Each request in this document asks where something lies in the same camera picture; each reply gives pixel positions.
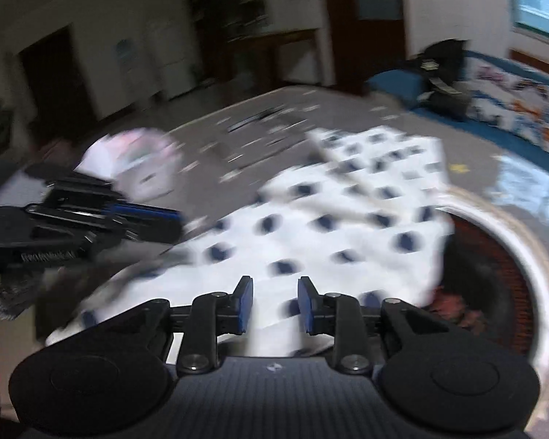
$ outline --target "polka dot cloth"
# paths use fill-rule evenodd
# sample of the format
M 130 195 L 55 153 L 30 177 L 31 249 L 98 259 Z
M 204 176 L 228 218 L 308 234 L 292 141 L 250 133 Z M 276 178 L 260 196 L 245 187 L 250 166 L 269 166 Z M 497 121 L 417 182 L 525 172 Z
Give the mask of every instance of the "polka dot cloth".
M 305 166 L 278 173 L 250 205 L 177 246 L 189 252 L 190 264 L 129 284 L 95 316 L 104 320 L 159 297 L 191 304 L 201 294 L 232 292 L 250 275 L 254 307 L 246 353 L 287 356 L 305 347 L 294 301 L 301 275 L 321 293 L 341 292 L 366 304 L 378 304 L 381 292 L 425 305 L 452 229 L 434 209 L 447 178 L 438 139 L 402 135 L 388 127 L 358 134 L 312 130 Z M 329 344 L 328 338 L 310 341 L 314 349 Z M 173 345 L 169 361 L 178 338 Z

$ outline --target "wooden door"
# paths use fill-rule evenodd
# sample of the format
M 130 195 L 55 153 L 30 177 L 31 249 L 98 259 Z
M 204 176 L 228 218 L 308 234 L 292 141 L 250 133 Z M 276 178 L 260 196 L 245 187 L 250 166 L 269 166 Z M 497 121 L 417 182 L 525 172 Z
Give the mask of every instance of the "wooden door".
M 56 138 L 77 143 L 97 127 L 68 27 L 24 49 L 20 60 L 37 107 L 40 145 Z
M 402 0 L 326 0 L 337 88 L 362 93 L 365 81 L 406 58 Z

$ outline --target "metal bolt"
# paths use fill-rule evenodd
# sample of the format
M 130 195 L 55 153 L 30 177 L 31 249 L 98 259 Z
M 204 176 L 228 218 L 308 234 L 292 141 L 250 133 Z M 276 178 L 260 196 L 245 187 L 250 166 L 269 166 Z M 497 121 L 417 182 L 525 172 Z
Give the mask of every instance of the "metal bolt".
M 181 360 L 181 366 L 191 371 L 199 371 L 203 368 L 207 368 L 209 360 L 203 354 L 188 354 Z
M 341 365 L 350 371 L 360 371 L 370 366 L 370 362 L 361 354 L 349 354 L 341 359 Z

